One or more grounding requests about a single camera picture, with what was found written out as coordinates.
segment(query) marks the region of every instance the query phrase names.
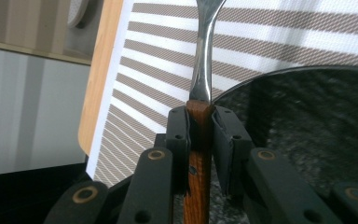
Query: white wall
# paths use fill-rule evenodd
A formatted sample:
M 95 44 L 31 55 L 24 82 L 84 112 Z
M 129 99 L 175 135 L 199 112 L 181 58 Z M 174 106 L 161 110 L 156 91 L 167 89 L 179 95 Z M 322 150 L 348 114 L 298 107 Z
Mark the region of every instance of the white wall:
M 90 67 L 0 50 L 0 174 L 82 162 Z

